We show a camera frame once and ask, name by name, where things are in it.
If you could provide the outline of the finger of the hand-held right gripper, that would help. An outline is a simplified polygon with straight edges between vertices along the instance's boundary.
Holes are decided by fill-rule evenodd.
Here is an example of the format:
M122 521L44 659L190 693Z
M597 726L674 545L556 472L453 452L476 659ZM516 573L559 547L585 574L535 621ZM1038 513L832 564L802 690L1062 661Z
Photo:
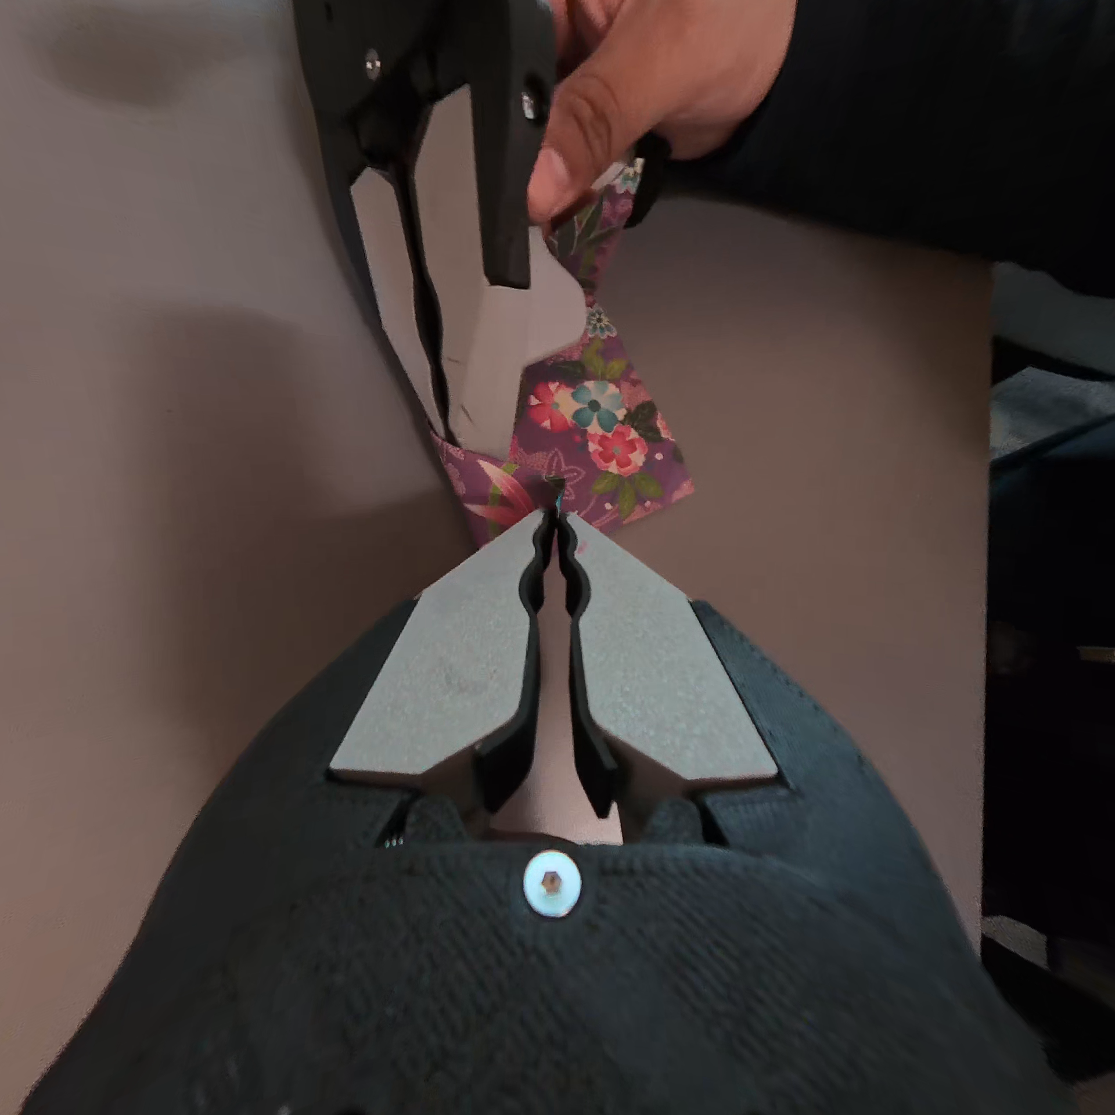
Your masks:
M463 240L453 201L417 160L364 171L352 196L386 338L430 426L461 444Z
M588 305L543 232L527 228L527 288L483 273L470 90L431 110L414 166L422 251L441 314L449 430L465 450L506 456L524 369L577 343Z

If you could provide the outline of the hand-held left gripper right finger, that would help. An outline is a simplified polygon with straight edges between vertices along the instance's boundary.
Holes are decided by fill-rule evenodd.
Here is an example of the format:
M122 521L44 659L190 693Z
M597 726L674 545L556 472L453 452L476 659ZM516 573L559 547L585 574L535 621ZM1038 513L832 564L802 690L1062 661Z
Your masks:
M557 517L576 771L637 840L658 805L750 789L778 767L691 600L581 516Z

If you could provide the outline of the person's right hand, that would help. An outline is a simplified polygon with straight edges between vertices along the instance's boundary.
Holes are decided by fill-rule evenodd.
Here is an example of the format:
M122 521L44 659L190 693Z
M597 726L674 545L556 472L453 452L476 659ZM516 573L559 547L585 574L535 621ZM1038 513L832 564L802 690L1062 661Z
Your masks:
M527 187L536 225L571 211L637 140L711 152L759 106L786 61L794 1L548 2L559 81Z

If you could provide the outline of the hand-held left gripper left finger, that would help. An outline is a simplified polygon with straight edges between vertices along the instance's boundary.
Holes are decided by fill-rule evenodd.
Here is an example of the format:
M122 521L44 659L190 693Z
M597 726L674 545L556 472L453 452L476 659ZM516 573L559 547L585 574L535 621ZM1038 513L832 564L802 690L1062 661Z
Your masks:
M492 816L526 780L539 716L539 612L556 527L528 512L422 592L329 772Z

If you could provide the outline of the person's right forearm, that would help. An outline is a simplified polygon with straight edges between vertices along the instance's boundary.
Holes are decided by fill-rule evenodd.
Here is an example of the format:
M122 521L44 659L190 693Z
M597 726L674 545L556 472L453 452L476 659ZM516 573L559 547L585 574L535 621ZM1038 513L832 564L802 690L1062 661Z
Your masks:
M1114 2L798 2L758 110L668 182L1112 297Z

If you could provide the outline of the purple floral origami paper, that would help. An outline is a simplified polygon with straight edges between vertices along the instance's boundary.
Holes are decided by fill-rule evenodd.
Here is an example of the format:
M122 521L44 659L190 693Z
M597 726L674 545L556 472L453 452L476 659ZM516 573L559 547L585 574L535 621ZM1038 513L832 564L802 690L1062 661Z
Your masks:
M693 493L684 455L597 301L634 211L649 199L648 160L608 171L595 200L548 237L587 302L581 338L524 369L510 448L479 454L430 436L478 547L561 487L561 507L605 535Z

